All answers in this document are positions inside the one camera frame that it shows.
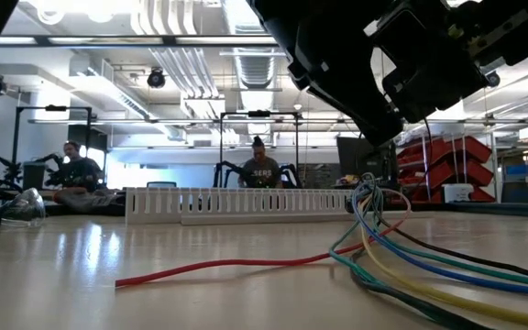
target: blue cable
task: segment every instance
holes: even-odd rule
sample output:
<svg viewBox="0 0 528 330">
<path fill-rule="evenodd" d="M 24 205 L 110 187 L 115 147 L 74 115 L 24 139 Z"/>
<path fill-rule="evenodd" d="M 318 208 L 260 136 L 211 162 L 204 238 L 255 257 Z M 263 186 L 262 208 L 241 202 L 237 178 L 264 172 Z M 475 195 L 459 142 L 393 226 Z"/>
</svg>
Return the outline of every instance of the blue cable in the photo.
<svg viewBox="0 0 528 330">
<path fill-rule="evenodd" d="M 471 284 L 475 284 L 481 287 L 491 288 L 495 290 L 528 294 L 528 286 L 503 283 L 503 282 L 498 282 L 495 280 L 479 279 L 479 278 L 471 277 L 468 275 L 458 274 L 453 271 L 439 269 L 437 267 L 423 263 L 422 261 L 419 261 L 415 258 L 409 257 L 404 252 L 400 251 L 399 249 L 394 247 L 392 244 L 384 240 L 382 237 L 377 235 L 376 232 L 372 228 L 370 228 L 368 224 L 366 224 L 366 222 L 364 221 L 364 217 L 359 213 L 359 210 L 358 210 L 358 202 L 361 199 L 360 193 L 361 193 L 361 187 L 355 190 L 355 194 L 356 194 L 355 198 L 352 198 L 352 204 L 354 206 L 354 212 L 356 214 L 357 220 L 359 221 L 360 224 L 362 224 L 366 228 L 369 234 L 377 242 L 379 242 L 382 246 L 384 246 L 385 248 L 387 248 L 388 250 L 396 254 L 398 257 L 406 260 L 409 263 L 412 263 L 414 266 L 417 266 L 423 270 L 428 270 L 428 271 L 431 271 L 432 273 L 442 275 L 450 279 L 463 281 L 463 282 L 467 282 L 467 283 L 471 283 Z"/>
</svg>

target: white cable tray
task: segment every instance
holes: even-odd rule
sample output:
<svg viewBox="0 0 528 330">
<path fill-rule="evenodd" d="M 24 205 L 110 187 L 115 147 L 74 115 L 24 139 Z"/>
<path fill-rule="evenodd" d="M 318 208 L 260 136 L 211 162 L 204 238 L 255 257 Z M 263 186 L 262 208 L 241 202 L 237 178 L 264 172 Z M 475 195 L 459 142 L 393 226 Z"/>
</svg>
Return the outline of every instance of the white cable tray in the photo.
<svg viewBox="0 0 528 330">
<path fill-rule="evenodd" d="M 227 225 L 353 219 L 348 190 L 127 188 L 127 224 Z"/>
</svg>

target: dark shirt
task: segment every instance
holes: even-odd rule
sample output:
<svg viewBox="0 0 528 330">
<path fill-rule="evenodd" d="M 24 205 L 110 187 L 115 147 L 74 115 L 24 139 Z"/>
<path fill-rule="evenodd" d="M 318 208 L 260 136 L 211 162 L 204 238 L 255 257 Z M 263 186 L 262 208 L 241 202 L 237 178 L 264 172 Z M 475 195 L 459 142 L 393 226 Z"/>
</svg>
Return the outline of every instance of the dark shirt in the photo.
<svg viewBox="0 0 528 330">
<path fill-rule="evenodd" d="M 244 164 L 243 168 L 256 177 L 257 180 L 266 182 L 271 186 L 276 186 L 276 183 L 281 179 L 281 167 L 272 158 L 266 157 L 262 163 L 257 163 L 255 160 L 250 159 Z"/>
<path fill-rule="evenodd" d="M 101 169 L 99 165 L 87 158 L 71 160 L 62 166 L 62 174 L 64 176 L 64 186 L 66 187 L 83 187 L 87 191 L 92 192 L 96 189 L 97 180 L 99 180 L 99 173 Z M 86 180 L 88 176 L 93 177 L 92 180 Z"/>
</svg>

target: clear plastic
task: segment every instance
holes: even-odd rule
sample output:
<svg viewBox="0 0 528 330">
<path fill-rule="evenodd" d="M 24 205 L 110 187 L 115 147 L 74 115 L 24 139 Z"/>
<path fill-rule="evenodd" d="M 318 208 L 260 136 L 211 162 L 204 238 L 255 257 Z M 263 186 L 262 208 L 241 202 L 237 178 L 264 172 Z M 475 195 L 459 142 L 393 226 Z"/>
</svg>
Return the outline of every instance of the clear plastic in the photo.
<svg viewBox="0 0 528 330">
<path fill-rule="evenodd" d="M 30 188 L 7 206 L 1 216 L 2 226 L 40 226 L 46 218 L 46 209 L 42 196 Z"/>
</svg>

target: black chair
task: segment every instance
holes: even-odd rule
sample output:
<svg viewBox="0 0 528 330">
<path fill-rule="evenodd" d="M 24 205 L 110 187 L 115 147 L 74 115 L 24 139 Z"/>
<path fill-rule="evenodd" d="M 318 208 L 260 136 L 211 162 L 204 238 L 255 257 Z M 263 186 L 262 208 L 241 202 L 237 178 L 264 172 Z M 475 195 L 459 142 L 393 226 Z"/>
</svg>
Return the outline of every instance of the black chair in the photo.
<svg viewBox="0 0 528 330">
<path fill-rule="evenodd" d="M 176 188 L 176 182 L 151 181 L 146 183 L 146 188 Z"/>
</svg>

